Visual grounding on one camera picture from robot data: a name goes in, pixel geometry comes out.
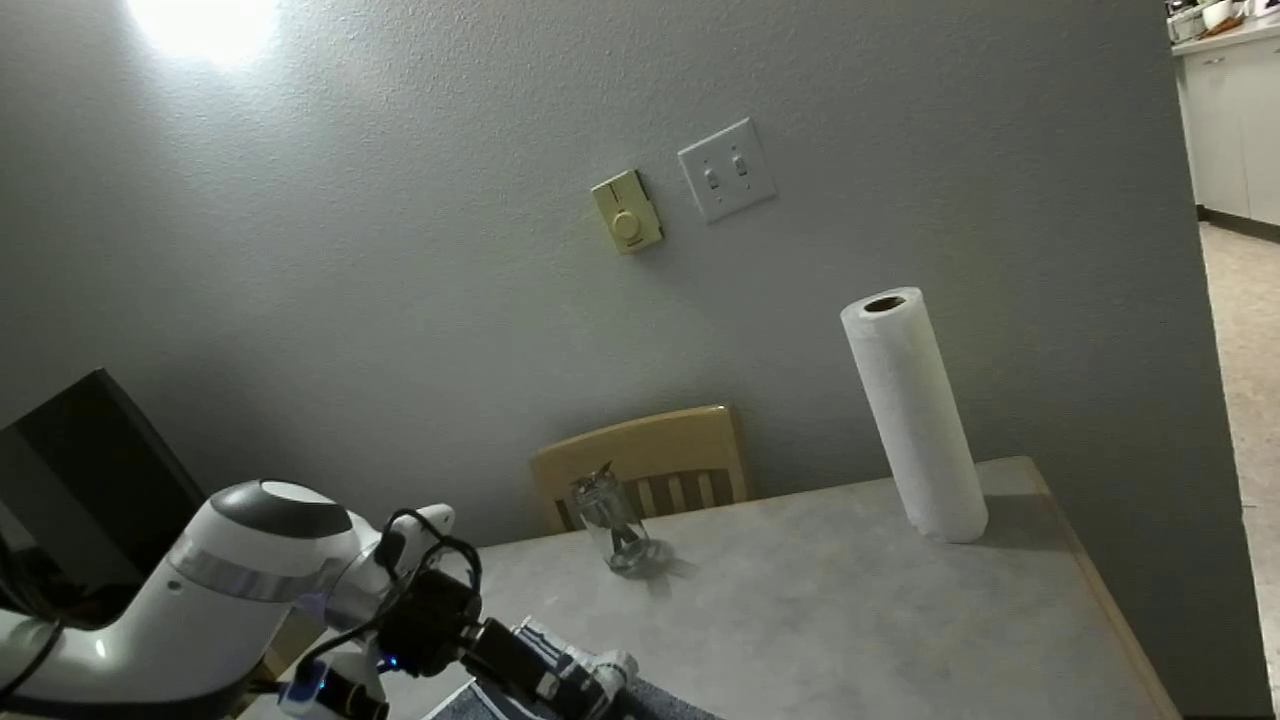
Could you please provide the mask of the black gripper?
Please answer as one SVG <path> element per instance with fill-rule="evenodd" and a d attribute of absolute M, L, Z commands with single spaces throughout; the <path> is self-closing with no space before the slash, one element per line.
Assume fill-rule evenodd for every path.
<path fill-rule="evenodd" d="M 590 690 L 618 691 L 627 677 L 639 671 L 639 665 L 627 653 L 585 657 L 576 649 L 563 649 L 557 636 L 547 636 L 533 621 L 523 621 L 521 629 L 484 621 L 466 641 L 461 665 L 476 679 L 497 679 L 500 690 L 545 697 L 545 701 L 568 701 Z"/>

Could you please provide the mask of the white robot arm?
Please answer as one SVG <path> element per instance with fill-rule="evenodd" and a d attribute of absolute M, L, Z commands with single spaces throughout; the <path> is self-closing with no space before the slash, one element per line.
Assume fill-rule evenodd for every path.
<path fill-rule="evenodd" d="M 530 720 L 606 720 L 636 677 L 480 617 L 480 551 L 450 503 L 370 524 L 326 491 L 245 480 L 208 498 L 129 607 L 101 629 L 0 617 L 5 706 L 47 717 L 161 717 L 234 701 L 292 611 L 311 645 L 281 690 L 286 720 L 387 720 L 384 671 L 461 665 Z"/>

